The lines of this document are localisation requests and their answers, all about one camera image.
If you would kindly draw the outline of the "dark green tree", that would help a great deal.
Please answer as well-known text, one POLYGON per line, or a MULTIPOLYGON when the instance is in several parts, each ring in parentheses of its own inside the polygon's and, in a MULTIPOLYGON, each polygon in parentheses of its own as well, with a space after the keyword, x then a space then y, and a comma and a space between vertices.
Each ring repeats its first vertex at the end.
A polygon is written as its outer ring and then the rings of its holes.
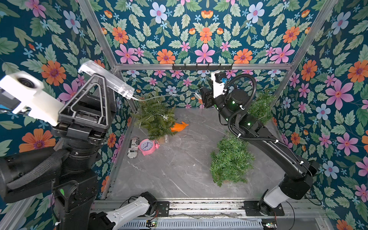
POLYGON ((247 113, 266 125, 272 118, 271 103, 274 98, 273 95, 268 93, 256 93, 256 98, 251 103, 247 113))
POLYGON ((254 168, 255 162, 255 157, 248 150, 248 142, 226 132, 217 143, 217 150, 210 155, 210 172, 217 186, 248 183, 247 174, 254 168))

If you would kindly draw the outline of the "clear battery box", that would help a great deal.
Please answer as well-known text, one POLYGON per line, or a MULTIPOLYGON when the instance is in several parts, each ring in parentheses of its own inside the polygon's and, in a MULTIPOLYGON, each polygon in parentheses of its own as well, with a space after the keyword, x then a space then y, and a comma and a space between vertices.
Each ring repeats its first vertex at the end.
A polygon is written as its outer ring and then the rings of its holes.
POLYGON ((128 100, 133 98, 135 90, 132 86, 128 85, 127 83, 125 83, 124 81, 116 77, 114 74, 104 69, 103 67, 101 67, 92 60, 83 63, 79 67, 78 73, 86 73, 91 77, 93 75, 104 77, 106 80, 106 85, 109 88, 111 88, 112 90, 114 90, 115 92, 117 92, 118 94, 120 94, 121 96, 123 96, 128 100))

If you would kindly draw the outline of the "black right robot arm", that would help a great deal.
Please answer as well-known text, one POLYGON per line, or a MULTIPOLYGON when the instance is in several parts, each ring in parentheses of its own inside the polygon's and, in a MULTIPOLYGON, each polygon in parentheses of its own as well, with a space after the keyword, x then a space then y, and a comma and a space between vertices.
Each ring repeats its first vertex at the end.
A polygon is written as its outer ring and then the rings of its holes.
POLYGON ((231 93, 215 96, 212 90, 201 88, 200 95, 206 108, 215 107, 219 117, 226 120, 232 137, 241 143, 248 142, 256 146, 285 173, 281 182, 266 190, 258 202, 244 205, 247 212, 273 215, 282 208, 281 203, 305 197, 313 185, 319 164, 296 155, 287 144, 272 135, 260 120, 248 113, 253 94, 234 89, 231 93))

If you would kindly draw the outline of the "light green fern christmas tree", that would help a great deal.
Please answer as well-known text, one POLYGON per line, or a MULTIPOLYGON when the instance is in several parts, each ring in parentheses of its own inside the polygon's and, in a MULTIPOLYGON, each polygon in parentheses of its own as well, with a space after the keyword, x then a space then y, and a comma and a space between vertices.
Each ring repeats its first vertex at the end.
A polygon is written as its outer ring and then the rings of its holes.
POLYGON ((149 95, 137 99, 136 125, 147 130, 150 140, 158 140, 176 134, 174 108, 165 102, 168 95, 149 95))

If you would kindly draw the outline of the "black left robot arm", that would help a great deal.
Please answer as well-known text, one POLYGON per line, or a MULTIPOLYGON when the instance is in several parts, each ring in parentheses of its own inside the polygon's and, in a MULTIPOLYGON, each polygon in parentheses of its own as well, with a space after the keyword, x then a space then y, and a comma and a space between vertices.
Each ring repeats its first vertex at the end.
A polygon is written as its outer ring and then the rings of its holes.
POLYGON ((117 230, 137 217, 155 214, 157 199, 149 192, 119 209, 91 212, 98 182, 92 166, 116 114, 114 94, 129 98, 133 92, 111 73, 94 72, 62 103, 26 72, 5 76, 1 103, 14 113, 28 110, 30 117, 48 122, 62 146, 55 150, 47 145, 44 134, 34 134, 29 150, 2 157, 2 199, 13 203, 50 190, 59 230, 117 230))

